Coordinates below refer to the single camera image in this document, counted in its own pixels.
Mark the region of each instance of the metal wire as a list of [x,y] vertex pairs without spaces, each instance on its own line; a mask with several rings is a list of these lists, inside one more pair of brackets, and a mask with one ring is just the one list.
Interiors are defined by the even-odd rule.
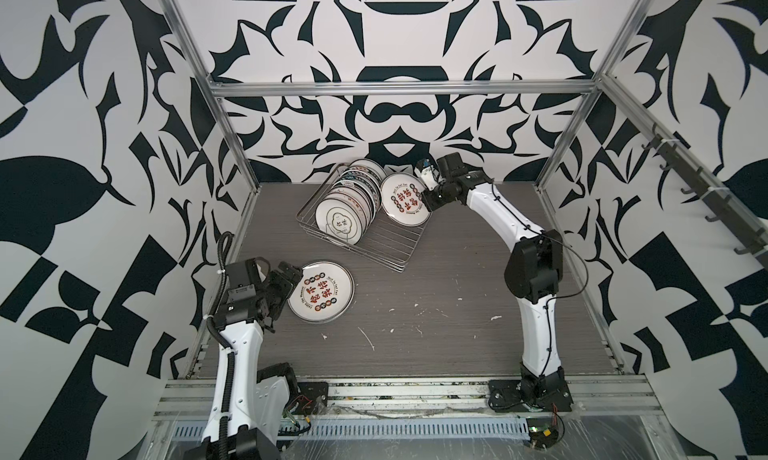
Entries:
[[347,166],[348,164],[339,164],[333,168],[326,181],[296,214],[296,219],[304,231],[313,237],[321,238],[396,272],[404,271],[422,233],[424,233],[427,222],[417,227],[407,227],[392,221],[385,212],[378,212],[376,218],[368,226],[368,230],[355,245],[347,244],[342,239],[328,235],[318,228],[315,220],[315,209],[331,189],[333,183],[341,177],[342,167]]

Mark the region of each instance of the metal wire rack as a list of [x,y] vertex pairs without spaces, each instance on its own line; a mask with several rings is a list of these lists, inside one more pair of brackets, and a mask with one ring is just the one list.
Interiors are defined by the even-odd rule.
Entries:
[[309,235],[338,245],[355,254],[362,255],[396,272],[404,271],[406,265],[408,265],[408,260],[410,260],[413,251],[416,249],[418,239],[424,233],[428,221],[417,227],[407,227],[395,223],[386,213],[378,212],[366,233],[354,245],[347,244],[343,240],[328,235],[318,228],[317,221],[315,220],[315,209],[325,194],[331,189],[333,183],[341,177],[342,168],[348,166],[348,164],[339,164],[333,168],[326,181],[321,184],[320,188],[317,189],[314,195],[299,210],[299,213],[296,214],[296,219]]

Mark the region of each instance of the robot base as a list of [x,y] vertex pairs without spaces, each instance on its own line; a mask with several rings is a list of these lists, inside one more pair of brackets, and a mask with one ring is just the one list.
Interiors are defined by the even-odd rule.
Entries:
[[573,399],[562,367],[546,377],[536,377],[523,365],[520,380],[491,380],[488,406],[494,412],[530,412],[532,409],[571,412]]

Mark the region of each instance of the wire basket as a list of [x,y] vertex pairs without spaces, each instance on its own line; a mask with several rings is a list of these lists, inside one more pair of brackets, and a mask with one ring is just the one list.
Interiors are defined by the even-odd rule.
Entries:
[[368,226],[368,230],[362,235],[357,244],[354,245],[347,244],[343,240],[329,235],[318,228],[317,221],[315,220],[315,209],[331,189],[333,183],[341,177],[342,167],[347,166],[349,164],[338,164],[333,168],[326,181],[321,184],[320,188],[317,189],[309,201],[299,210],[299,213],[296,214],[296,219],[309,235],[362,255],[376,263],[381,263],[384,267],[391,268],[396,272],[404,271],[406,265],[408,265],[408,260],[416,249],[418,239],[424,233],[428,221],[417,227],[407,227],[396,223],[385,212],[378,212],[376,218]]

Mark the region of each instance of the patterned wallpaper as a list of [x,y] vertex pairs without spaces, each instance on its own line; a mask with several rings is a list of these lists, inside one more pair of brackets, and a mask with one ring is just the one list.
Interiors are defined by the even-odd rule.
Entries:
[[[757,215],[766,212],[766,0],[657,0],[617,73]],[[768,272],[605,96],[547,192],[590,296],[688,455],[768,455]]]
[[135,458],[249,190],[157,0],[0,24],[2,456]]
[[533,181],[578,97],[250,97],[224,108],[260,181],[321,182],[337,162],[363,157],[412,172],[456,151],[499,181]]
[[633,0],[179,2],[215,80],[322,82],[591,77]]

